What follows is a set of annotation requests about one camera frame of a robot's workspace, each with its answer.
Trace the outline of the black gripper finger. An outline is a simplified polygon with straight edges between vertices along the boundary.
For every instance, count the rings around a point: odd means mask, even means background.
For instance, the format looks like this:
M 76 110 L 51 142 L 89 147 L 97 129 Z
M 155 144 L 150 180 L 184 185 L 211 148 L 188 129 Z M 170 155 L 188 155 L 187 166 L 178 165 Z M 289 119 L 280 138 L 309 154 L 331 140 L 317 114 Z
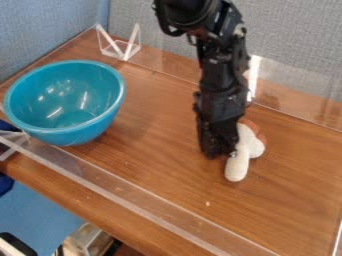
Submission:
M 204 121 L 200 114 L 196 114 L 196 131 L 200 150 L 207 157 L 212 156 L 212 134 L 210 124 Z
M 236 144 L 239 142 L 238 135 L 238 119 L 227 119 L 211 124 L 212 150 L 211 156 L 231 155 L 236 151 Z

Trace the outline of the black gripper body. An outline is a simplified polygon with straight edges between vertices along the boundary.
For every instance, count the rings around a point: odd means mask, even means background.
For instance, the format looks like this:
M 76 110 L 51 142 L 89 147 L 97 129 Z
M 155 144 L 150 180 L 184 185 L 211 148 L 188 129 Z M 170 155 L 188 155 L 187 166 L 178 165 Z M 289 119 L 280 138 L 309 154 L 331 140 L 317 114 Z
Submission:
M 211 57 L 200 61 L 199 91 L 194 93 L 194 111 L 202 124 L 235 124 L 246 112 L 246 79 L 235 74 L 232 62 Z

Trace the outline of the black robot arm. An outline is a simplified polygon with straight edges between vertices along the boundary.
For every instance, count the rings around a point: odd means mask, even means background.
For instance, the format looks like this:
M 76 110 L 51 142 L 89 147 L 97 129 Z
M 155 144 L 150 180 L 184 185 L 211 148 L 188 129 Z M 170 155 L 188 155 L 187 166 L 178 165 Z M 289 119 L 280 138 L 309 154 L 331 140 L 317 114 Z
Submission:
M 154 0 L 152 9 L 164 34 L 184 35 L 196 47 L 202 78 L 194 112 L 200 150 L 208 158 L 231 155 L 248 94 L 243 73 L 250 56 L 242 14 L 231 0 Z

